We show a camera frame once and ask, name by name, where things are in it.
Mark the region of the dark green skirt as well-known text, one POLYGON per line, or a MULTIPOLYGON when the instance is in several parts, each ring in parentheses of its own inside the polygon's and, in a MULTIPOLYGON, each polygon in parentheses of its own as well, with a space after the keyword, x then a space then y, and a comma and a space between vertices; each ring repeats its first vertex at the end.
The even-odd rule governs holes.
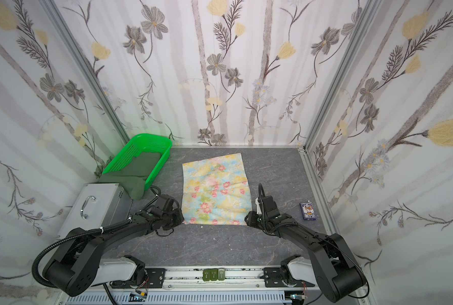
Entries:
POLYGON ((146 180, 158 164, 161 154, 143 152, 134 157, 130 164, 116 172, 102 174, 99 183, 118 183, 128 193, 132 200, 140 200, 145 192, 146 180))

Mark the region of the green plastic basket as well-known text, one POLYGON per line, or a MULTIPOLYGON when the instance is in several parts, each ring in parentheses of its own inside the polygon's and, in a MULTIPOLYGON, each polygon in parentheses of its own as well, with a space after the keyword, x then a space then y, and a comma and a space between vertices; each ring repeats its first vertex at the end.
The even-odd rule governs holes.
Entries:
POLYGON ((101 176, 121 171, 145 156, 146 166, 133 166, 139 174, 145 174, 144 190, 149 189, 171 154, 172 140, 167 137, 142 133, 134 136, 102 171, 101 176))

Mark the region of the aluminium mounting rail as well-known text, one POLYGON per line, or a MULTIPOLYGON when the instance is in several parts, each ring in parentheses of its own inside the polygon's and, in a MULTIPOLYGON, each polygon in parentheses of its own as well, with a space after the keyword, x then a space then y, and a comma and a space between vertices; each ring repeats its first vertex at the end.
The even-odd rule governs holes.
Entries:
MULTIPOLYGON (((206 290, 233 290, 235 288, 260 288, 260 289, 279 289, 288 290, 294 288, 267 288, 263 275, 265 267, 286 267, 295 280, 310 282, 315 285, 316 289, 320 288, 313 282, 314 275, 310 261, 303 257, 291 257, 280 266, 261 266, 261 267, 246 267, 246 266, 231 266, 231 267, 169 267, 165 268, 165 279, 162 288, 146 288, 155 290, 173 290, 173 289, 206 289, 206 290), (202 280, 202 271, 207 268, 224 268, 226 269, 226 278, 224 281, 204 282, 202 280)), ((122 259, 105 259, 99 263, 97 279, 90 287, 99 286, 103 283, 110 285, 110 282, 121 280, 125 281, 132 277, 137 267, 146 268, 143 263, 132 261, 131 258, 122 259)), ((137 291, 145 291, 146 289, 136 289, 137 291)))

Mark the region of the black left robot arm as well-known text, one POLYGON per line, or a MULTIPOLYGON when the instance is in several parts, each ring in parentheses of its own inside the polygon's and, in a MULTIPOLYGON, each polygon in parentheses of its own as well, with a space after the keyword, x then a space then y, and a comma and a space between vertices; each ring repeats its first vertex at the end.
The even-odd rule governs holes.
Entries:
POLYGON ((75 297, 93 285, 101 258, 108 250, 160 229, 172 230, 183 221, 178 201, 161 194, 152 205, 125 221, 103 228, 72 230, 37 255, 32 276, 45 287, 59 288, 75 297))

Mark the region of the floral pastel skirt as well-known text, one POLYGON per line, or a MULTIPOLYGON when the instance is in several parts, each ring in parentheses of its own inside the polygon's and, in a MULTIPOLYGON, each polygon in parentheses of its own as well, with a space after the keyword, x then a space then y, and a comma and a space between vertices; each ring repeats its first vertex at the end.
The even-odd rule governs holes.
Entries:
POLYGON ((240 153, 184 163, 184 224, 244 226, 251 192, 240 153))

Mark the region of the green terminal block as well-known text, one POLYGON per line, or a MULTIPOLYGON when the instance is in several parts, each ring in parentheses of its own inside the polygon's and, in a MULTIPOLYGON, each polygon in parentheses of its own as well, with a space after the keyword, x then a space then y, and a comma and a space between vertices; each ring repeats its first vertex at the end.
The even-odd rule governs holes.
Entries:
POLYGON ((226 269, 224 268, 207 268, 202 271, 202 280, 204 282, 224 281, 226 278, 226 269))

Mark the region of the silver metal case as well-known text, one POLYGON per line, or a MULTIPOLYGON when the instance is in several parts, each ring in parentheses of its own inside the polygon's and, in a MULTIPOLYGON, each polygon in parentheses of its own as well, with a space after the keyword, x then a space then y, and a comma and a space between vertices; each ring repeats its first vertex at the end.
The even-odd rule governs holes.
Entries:
POLYGON ((81 190, 57 239, 65 238, 75 228, 91 230, 125 221, 133 200, 118 183, 87 184, 81 190))

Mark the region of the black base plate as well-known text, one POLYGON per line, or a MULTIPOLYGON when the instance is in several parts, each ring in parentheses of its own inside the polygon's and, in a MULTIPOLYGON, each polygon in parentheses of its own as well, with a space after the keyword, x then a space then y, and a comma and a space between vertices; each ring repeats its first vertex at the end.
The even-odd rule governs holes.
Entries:
POLYGON ((137 267, 132 277, 128 280, 110 282, 111 288, 162 288, 165 279, 165 268, 137 267))
POLYGON ((311 288, 315 287, 313 283, 295 280, 286 267, 265 267, 263 275, 267 288, 311 288))

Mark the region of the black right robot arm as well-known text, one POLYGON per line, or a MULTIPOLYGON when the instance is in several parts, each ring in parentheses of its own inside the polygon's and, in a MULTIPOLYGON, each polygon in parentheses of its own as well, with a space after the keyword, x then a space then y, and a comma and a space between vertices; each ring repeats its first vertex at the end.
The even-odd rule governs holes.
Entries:
POLYGON ((260 213, 250 211, 245 217, 246 224, 306 250, 313 282, 328 301, 337 302, 368 284, 351 249, 339 234, 326 235, 302 226, 290 215, 281 214, 273 197, 262 192, 258 195, 258 207, 260 213))

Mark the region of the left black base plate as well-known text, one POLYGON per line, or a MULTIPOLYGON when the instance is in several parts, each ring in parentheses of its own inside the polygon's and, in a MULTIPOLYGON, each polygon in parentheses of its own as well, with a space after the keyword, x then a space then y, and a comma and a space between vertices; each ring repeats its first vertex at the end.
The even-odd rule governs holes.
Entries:
POLYGON ((165 268, 137 267, 132 277, 128 280, 110 282, 111 288, 162 288, 165 279, 165 268))

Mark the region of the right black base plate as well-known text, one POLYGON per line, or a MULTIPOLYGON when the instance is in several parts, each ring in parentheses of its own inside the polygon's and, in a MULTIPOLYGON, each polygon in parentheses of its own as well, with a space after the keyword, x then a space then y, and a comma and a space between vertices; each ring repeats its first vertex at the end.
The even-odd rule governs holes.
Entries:
POLYGON ((311 288, 315 287, 313 283, 295 280, 286 267, 265 267, 263 275, 267 288, 311 288))

